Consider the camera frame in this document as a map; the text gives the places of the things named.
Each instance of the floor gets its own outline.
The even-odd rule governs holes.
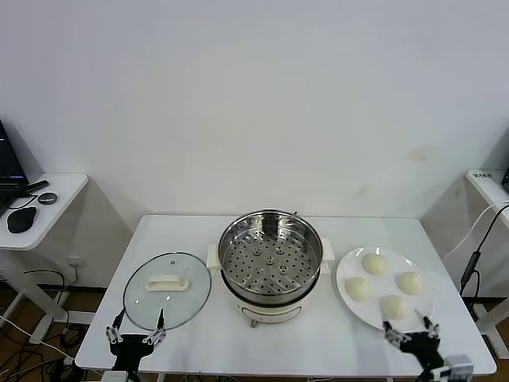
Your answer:
[[[10,302],[14,299],[16,293],[6,287],[0,288],[0,314],[3,313],[5,308],[10,304]],[[68,300],[65,302],[64,307],[68,310],[84,310],[94,312],[99,307],[101,303],[101,299],[103,294],[101,293],[83,293],[83,292],[74,292],[71,293]],[[486,309],[490,310],[493,305],[486,305]],[[30,332],[31,329],[38,323],[38,321],[42,318],[43,312],[34,304],[31,303],[30,300],[24,299],[20,305],[15,310],[14,314],[10,317],[10,320],[15,322],[18,326],[23,328],[24,330]],[[20,343],[24,343],[27,339],[23,333],[20,333],[15,328],[10,325],[4,325],[4,331],[7,335],[9,335],[13,340],[18,341]],[[52,324],[49,334],[47,338],[51,338],[56,334],[60,333],[64,329],[64,324]],[[504,340],[509,343],[509,319],[504,322],[501,322],[498,325],[498,329],[500,331],[501,336]],[[62,349],[59,343],[58,337],[49,341],[51,345],[56,346],[59,349]],[[17,372],[18,370],[14,370],[17,365],[17,357],[14,357],[11,361],[7,362],[10,357],[13,356],[14,353],[21,350],[22,345],[16,344],[12,342],[9,338],[7,338],[3,333],[0,333],[0,382],[4,381],[8,374],[12,371]],[[77,345],[74,349],[69,349],[68,351],[71,355],[76,355],[79,346]],[[25,350],[29,351],[37,351],[43,357],[44,361],[51,360],[53,358],[59,357],[60,354],[54,350],[47,348],[43,345],[29,345],[25,346]],[[27,357],[29,354],[24,353],[23,359]],[[505,382],[509,381],[509,360],[496,360],[498,365],[497,373],[492,376],[478,376],[474,378],[476,382]],[[41,363],[41,359],[37,355],[32,355],[31,357],[27,357],[27,360],[22,364],[19,371],[24,371],[30,367],[33,367],[37,364]],[[32,372],[24,375],[19,380],[22,382],[40,382],[41,379],[44,378],[44,381],[49,381],[48,376],[42,376],[40,373],[40,368],[34,369]],[[92,372],[89,372],[86,375],[86,380],[100,380],[100,376],[96,375]],[[145,374],[143,378],[146,381],[153,381],[157,379],[157,376]],[[9,378],[9,381],[17,380],[16,376],[12,376]],[[269,378],[269,377],[228,377],[224,378],[220,382],[305,382],[305,378]],[[383,382],[385,379],[335,379],[337,382],[348,382],[348,381],[358,381],[358,382]],[[396,382],[414,382],[414,379],[395,379]],[[214,376],[202,376],[198,379],[196,376],[188,376],[187,380],[183,376],[167,376],[165,382],[216,382],[216,378]]]

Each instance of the white wall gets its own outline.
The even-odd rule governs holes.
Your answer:
[[[43,170],[88,173],[131,229],[148,212],[422,216],[466,169],[505,165],[508,13],[7,0],[0,115]]]

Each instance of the white table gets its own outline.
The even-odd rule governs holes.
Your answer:
[[[76,363],[108,369],[114,364],[104,335],[122,309],[122,294],[136,269],[156,255],[186,251],[205,261],[233,220],[228,216],[145,216],[126,249],[87,332]],[[306,309],[289,322],[252,329],[235,311],[221,278],[212,279],[204,308],[190,322],[168,332],[140,372],[265,376],[416,376],[422,370],[410,355],[384,340],[383,332],[360,321],[336,292],[337,260],[353,248],[380,245],[408,256],[426,270],[436,293],[433,320],[441,325],[443,357],[467,354],[475,374],[496,370],[438,254],[415,219],[309,218],[336,253],[331,275],[321,275]],[[124,317],[122,333],[147,333]]]
[[[37,207],[33,226],[28,231],[22,233],[9,232],[7,229],[7,217],[11,214],[11,211],[4,212],[0,216],[0,256],[2,256],[2,250],[29,251],[35,248],[58,221],[65,209],[76,198],[81,189],[87,184],[87,175],[83,173],[45,173],[29,175],[29,179],[32,183],[44,179],[47,180],[49,186],[36,191],[36,194],[53,192],[58,196],[58,200],[52,205],[41,205],[37,202],[37,199],[33,201],[29,205]],[[19,200],[13,206],[23,205],[25,202],[27,201]],[[28,275],[23,274],[23,270],[8,259],[7,256],[0,258],[0,275],[5,277],[7,282],[19,292],[13,303],[3,314],[4,317],[9,317],[23,297],[32,300],[47,313],[42,318],[39,326],[34,330],[30,342],[38,343],[45,336],[53,319],[57,322],[67,321],[67,313],[60,305],[65,302],[68,293],[64,292],[59,299],[60,305],[57,304],[55,300],[51,299],[41,288],[35,285]],[[70,311],[68,320],[69,322],[87,324],[91,322],[92,317],[93,314],[88,312]]]
[[[467,179],[485,201],[489,205],[493,205],[497,202],[509,201],[509,194],[507,194],[507,191],[501,185],[504,174],[505,171],[503,170],[470,170],[467,172]],[[507,204],[495,205],[493,210],[498,212],[505,205]],[[509,209],[504,209],[499,219],[509,228]],[[475,304],[474,311],[479,318],[476,325],[479,331],[485,334],[490,341],[490,345],[495,350],[497,357],[508,360],[509,349],[507,349],[496,325],[509,317],[509,298],[506,298],[490,310],[489,313],[484,309],[483,304]]]

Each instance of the black mouse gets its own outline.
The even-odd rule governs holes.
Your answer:
[[[27,207],[12,212],[7,217],[7,228],[9,232],[21,233],[32,227],[33,218],[35,217],[35,207]]]

